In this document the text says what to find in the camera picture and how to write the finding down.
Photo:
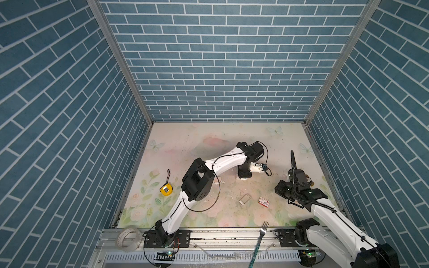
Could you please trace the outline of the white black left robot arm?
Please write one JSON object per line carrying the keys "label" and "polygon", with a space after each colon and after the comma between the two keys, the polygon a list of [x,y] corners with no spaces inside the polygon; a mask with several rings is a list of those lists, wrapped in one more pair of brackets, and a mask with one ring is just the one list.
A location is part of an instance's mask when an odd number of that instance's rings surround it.
{"label": "white black left robot arm", "polygon": [[222,173],[237,168],[240,179],[251,178],[254,173],[265,173],[267,163],[258,162],[264,156],[268,157],[268,148],[256,141],[250,145],[239,142],[231,151],[210,160],[195,159],[182,179],[180,194],[171,211],[156,222],[156,234],[162,239],[173,237],[188,212],[195,211],[192,207],[208,196],[214,180],[219,180]]}

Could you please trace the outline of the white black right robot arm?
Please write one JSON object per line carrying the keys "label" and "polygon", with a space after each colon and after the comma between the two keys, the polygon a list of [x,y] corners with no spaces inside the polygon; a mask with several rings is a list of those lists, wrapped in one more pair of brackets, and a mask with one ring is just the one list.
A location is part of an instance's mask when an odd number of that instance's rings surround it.
{"label": "white black right robot arm", "polygon": [[289,181],[281,180],[275,193],[288,204],[306,209],[313,218],[299,221],[296,242],[317,246],[342,268],[397,268],[398,254],[389,244],[380,244],[342,214],[318,188],[312,188],[305,172],[297,168],[294,153]]}

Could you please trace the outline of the red white staple box sleeve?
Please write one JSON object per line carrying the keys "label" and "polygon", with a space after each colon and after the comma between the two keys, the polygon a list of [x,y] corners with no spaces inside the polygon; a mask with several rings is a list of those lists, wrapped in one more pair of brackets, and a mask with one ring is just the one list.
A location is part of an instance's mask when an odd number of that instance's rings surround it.
{"label": "red white staple box sleeve", "polygon": [[270,201],[267,200],[266,198],[260,197],[258,200],[258,203],[261,204],[262,206],[268,208],[270,205]]}

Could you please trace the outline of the white staple box tray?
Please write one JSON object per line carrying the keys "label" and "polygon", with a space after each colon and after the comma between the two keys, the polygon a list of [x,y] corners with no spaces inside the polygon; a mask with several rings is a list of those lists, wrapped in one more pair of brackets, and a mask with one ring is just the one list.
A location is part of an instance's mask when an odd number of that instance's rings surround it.
{"label": "white staple box tray", "polygon": [[247,204],[247,202],[249,202],[251,200],[251,196],[249,194],[245,194],[240,200],[239,200],[239,204],[244,206],[245,204]]}

